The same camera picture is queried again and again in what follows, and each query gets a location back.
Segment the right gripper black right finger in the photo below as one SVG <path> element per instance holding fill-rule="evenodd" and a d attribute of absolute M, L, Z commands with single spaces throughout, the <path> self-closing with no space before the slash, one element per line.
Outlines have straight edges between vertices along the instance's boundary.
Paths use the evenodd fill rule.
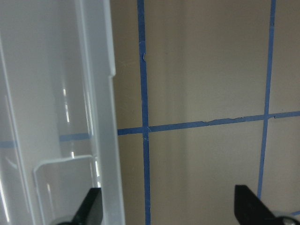
<path fill-rule="evenodd" d="M 240 225 L 289 225 L 290 217 L 275 216 L 246 185 L 234 190 L 234 215 Z"/>

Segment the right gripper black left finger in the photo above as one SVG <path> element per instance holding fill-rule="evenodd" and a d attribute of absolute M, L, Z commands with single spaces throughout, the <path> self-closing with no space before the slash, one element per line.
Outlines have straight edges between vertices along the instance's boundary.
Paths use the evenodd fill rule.
<path fill-rule="evenodd" d="M 100 187 L 94 187 L 88 191 L 86 197 L 72 219 L 72 224 L 101 225 L 102 221 L 102 192 Z"/>

